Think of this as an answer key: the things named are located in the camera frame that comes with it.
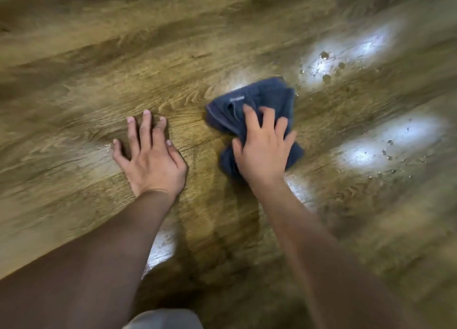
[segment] right hand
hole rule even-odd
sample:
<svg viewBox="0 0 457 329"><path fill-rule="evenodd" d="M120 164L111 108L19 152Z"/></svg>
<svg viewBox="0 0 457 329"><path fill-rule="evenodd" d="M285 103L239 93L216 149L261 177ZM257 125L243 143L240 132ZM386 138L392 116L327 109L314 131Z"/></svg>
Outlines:
<svg viewBox="0 0 457 329"><path fill-rule="evenodd" d="M170 204L173 203L184 188L187 165L171 141L165 140L166 119L161 117L151 132L152 115L145 110L139 139L135 119L127 118L127 124L132 160L122 155L121 142L117 139L113 141L113 158L125 172L134 195L161 191L168 194Z"/></svg>
<svg viewBox="0 0 457 329"><path fill-rule="evenodd" d="M261 128L253 108L243 105L248 129L246 143L243 147L240 139L235 138L232 141L238 170L254 194L257 190L264 190L284 182L284 170L289 152L297 137L297 132L292 131L284 138L287 118L278 118L275 127L274 109L260 107L259 110L263 113Z"/></svg>

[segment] wooden floor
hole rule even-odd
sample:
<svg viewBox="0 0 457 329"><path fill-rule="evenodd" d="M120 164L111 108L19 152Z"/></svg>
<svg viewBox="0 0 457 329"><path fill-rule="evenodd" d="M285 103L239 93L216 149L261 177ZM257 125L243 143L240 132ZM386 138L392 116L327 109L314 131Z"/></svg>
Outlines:
<svg viewBox="0 0 457 329"><path fill-rule="evenodd" d="M150 108L189 176L135 313L310 325L257 201L217 168L230 138L203 115L282 76L306 150L290 187L405 303L456 327L456 60L457 0L0 0L0 277L132 200L110 145Z"/></svg>

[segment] gray shorts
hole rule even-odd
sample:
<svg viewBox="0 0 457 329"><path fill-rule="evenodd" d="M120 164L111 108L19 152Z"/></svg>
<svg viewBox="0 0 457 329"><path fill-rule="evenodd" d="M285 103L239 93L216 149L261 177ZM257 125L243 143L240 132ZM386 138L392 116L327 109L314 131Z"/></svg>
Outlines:
<svg viewBox="0 0 457 329"><path fill-rule="evenodd" d="M203 329L191 310L158 309L137 315L123 329Z"/></svg>

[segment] wet spot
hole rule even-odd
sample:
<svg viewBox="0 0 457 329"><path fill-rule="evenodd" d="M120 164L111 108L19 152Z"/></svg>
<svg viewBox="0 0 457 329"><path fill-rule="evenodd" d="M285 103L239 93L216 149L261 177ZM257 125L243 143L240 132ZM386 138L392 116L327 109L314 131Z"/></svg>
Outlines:
<svg viewBox="0 0 457 329"><path fill-rule="evenodd" d="M329 74L325 74L322 77L322 81L324 81L326 84L328 84L330 81L332 81L332 77Z"/></svg>
<svg viewBox="0 0 457 329"><path fill-rule="evenodd" d="M330 55L328 54L328 52L322 51L320 54L320 58L322 58L323 60L328 60L329 57Z"/></svg>

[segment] blue towel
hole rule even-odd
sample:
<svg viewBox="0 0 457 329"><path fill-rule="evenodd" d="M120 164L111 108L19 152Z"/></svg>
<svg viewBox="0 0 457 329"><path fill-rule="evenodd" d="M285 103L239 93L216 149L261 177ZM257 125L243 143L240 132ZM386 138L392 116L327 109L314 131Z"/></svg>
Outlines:
<svg viewBox="0 0 457 329"><path fill-rule="evenodd" d="M289 119L284 135L286 136L292 127L294 96L294 90L289 88L280 78L261 80L255 84L231 91L226 95L221 95L210 102L206 106L206 122L222 132L237 135L244 145L247 129L243 104L248 104L255 110L260 125L262 125L263 114L260 113L259 107L266 106L275 109L275 123L280 117ZM286 169L294 165L303 154L304 150L297 143L294 143L289 153ZM232 145L221 153L219 165L232 178L243 179L235 162Z"/></svg>

